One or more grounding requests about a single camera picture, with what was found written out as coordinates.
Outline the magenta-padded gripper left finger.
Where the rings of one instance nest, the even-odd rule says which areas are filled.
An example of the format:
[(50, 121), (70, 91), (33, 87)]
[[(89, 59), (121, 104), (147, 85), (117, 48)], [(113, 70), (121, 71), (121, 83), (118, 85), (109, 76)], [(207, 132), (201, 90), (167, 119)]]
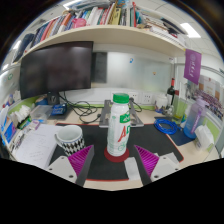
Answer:
[(60, 156), (47, 168), (47, 171), (78, 186), (83, 186), (93, 157), (94, 146), (90, 145), (69, 157)]

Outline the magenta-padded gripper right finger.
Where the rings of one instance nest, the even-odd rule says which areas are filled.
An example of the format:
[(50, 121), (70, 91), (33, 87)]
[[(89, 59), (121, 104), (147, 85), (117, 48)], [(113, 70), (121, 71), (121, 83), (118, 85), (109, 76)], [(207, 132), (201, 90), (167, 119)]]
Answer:
[(180, 170), (179, 162), (173, 153), (158, 156), (140, 146), (135, 146), (135, 148), (144, 170), (152, 182)]

